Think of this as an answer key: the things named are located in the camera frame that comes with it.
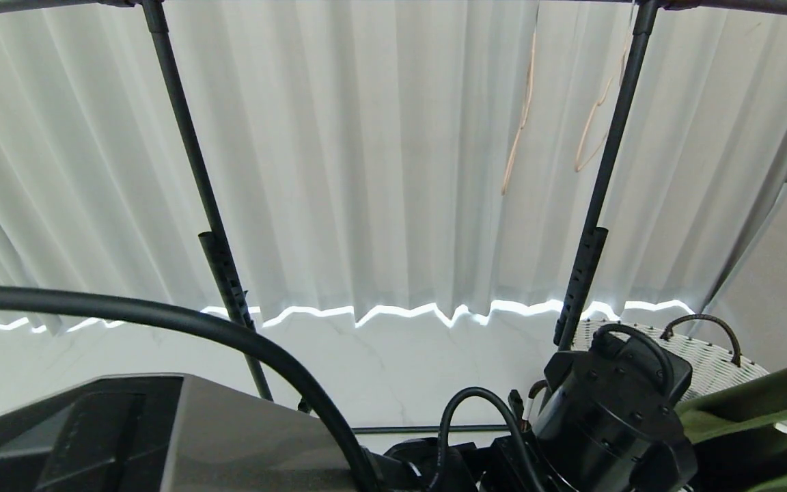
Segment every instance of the curtain fold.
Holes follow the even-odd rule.
[[[566,289],[631,7],[167,2],[249,302],[486,314]],[[534,93],[505,196],[538,8]],[[593,299],[699,309],[787,129],[787,18],[661,12]],[[138,9],[0,15],[0,284],[203,308],[207,230]]]

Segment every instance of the hanging string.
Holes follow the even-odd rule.
[[[633,27],[633,12],[636,2],[631,2],[631,19],[627,25],[627,31],[624,32],[624,47],[621,50],[621,59],[619,59],[619,70],[618,70],[618,88],[621,88],[621,82],[624,80],[624,65],[627,63],[627,52],[631,47],[631,27]],[[581,152],[585,149],[585,138],[588,136],[588,130],[591,128],[591,122],[594,121],[594,113],[596,113],[597,108],[603,106],[603,103],[606,102],[606,96],[609,94],[609,87],[612,85],[612,80],[615,76],[609,77],[609,80],[606,81],[606,88],[603,90],[602,96],[594,103],[594,106],[591,107],[591,112],[588,113],[588,120],[585,122],[585,128],[582,128],[581,131],[581,139],[579,140],[579,148],[575,150],[575,171],[580,172],[594,156],[597,155],[597,152],[600,152],[600,149],[603,148],[603,144],[606,142],[606,139],[609,137],[609,130],[606,130],[606,133],[603,134],[603,138],[600,139],[600,142],[597,143],[597,146],[594,147],[593,152],[591,155],[588,156],[587,159],[584,161],[581,160]]]
[[[525,91],[524,102],[521,104],[521,124],[515,132],[515,140],[512,140],[512,148],[509,149],[509,160],[506,162],[506,174],[503,175],[503,188],[500,194],[506,194],[509,190],[509,178],[512,177],[512,166],[515,165],[515,155],[518,152],[518,142],[521,140],[521,131],[527,124],[527,116],[530,114],[530,102],[534,97],[534,60],[536,58],[536,32],[540,25],[540,6],[536,6],[536,21],[534,22],[534,36],[530,42],[530,63],[527,65],[527,91]]]

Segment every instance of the white wicker basket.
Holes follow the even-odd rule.
[[[739,342],[736,341],[735,336],[731,338],[734,351],[704,342],[703,340],[691,338],[690,336],[681,336],[680,334],[671,334],[666,340],[661,338],[665,332],[672,333],[672,327],[690,320],[715,321],[725,328],[729,336],[733,336],[733,332],[730,331],[730,328],[724,321],[701,314],[677,318],[677,320],[667,325],[666,330],[648,325],[628,323],[630,326],[636,327],[647,334],[647,336],[650,336],[650,338],[658,340],[658,343],[663,348],[690,362],[693,368],[693,376],[691,376],[691,387],[683,396],[683,401],[696,398],[696,396],[719,392],[719,390],[737,386],[737,384],[746,383],[768,374],[765,368],[740,355]],[[587,350],[594,339],[594,331],[610,322],[606,320],[581,321],[575,331],[575,338],[572,340],[572,349]]]

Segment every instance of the green fabric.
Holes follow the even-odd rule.
[[[676,411],[693,443],[706,490],[787,492],[787,368]]]

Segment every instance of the white marble wall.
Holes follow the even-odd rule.
[[[631,322],[662,325],[684,314],[626,311]],[[486,326],[465,315],[449,328],[433,314],[403,318],[378,315],[360,328],[353,316],[318,318],[291,314],[268,336],[315,374],[352,426],[437,424],[447,400],[466,386],[481,385],[501,398],[524,394],[542,376],[553,352],[556,312],[522,316],[493,312]],[[0,330],[0,413],[104,374],[185,372],[254,393],[241,354],[224,346],[165,332],[122,325],[85,327],[61,336],[28,327]],[[276,402],[296,407],[298,396],[266,371]],[[466,401],[455,423],[501,423],[483,401]],[[479,442],[487,435],[459,435]],[[383,451],[406,436],[365,437]]]

